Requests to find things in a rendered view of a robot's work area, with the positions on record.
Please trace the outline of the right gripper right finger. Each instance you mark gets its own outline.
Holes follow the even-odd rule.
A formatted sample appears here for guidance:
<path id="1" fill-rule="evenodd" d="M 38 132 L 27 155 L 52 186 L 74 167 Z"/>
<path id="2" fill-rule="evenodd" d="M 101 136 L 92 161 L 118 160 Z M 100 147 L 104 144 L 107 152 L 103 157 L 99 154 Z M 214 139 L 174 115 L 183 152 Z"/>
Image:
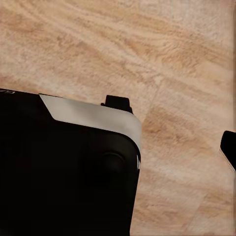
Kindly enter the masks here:
<path id="1" fill-rule="evenodd" d="M 236 133 L 225 131 L 221 139 L 220 148 L 236 170 Z"/>

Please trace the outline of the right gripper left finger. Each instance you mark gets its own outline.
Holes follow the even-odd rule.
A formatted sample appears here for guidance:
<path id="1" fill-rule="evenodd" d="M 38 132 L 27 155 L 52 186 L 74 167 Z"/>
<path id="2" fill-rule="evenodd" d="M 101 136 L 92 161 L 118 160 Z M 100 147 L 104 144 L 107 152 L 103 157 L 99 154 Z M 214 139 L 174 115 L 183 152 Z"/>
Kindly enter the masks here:
<path id="1" fill-rule="evenodd" d="M 0 136 L 0 190 L 26 149 L 21 131 Z"/>

